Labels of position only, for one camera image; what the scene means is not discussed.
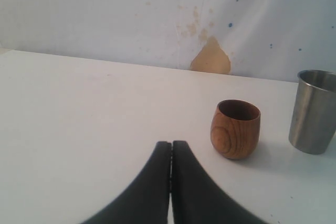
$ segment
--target wood grain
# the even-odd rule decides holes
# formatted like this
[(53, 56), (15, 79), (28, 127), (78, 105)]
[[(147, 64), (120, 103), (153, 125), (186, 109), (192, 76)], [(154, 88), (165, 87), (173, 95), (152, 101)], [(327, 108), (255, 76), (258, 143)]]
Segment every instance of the wood grain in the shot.
[(226, 100), (217, 105), (211, 123), (211, 142), (224, 157), (242, 159), (257, 147), (260, 111), (254, 105)]

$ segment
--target white tabletop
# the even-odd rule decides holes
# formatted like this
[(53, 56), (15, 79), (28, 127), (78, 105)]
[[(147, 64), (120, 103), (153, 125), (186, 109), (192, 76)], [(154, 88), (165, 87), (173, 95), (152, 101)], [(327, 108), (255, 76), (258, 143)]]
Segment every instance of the white tabletop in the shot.
[[(296, 83), (12, 50), (0, 55), (0, 88), (0, 223), (84, 221), (157, 141), (173, 140), (188, 141), (212, 179), (268, 223), (335, 220), (335, 141), (318, 156), (288, 141)], [(261, 110), (260, 142), (244, 161), (210, 142), (225, 99)]]

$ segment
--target stainless steel cup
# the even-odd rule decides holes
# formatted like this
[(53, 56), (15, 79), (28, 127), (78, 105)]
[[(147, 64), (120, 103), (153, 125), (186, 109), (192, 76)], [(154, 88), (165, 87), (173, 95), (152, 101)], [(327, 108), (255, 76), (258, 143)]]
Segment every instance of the stainless steel cup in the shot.
[(289, 141), (303, 152), (322, 154), (336, 131), (336, 74), (305, 70), (298, 77)]

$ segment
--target white wall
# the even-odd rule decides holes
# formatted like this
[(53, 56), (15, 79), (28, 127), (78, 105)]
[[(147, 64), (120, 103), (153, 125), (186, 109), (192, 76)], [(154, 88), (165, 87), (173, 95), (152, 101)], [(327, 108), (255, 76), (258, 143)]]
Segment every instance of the white wall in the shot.
[(0, 0), (0, 44), (18, 50), (188, 69), (202, 29), (232, 74), (336, 71), (336, 0)]

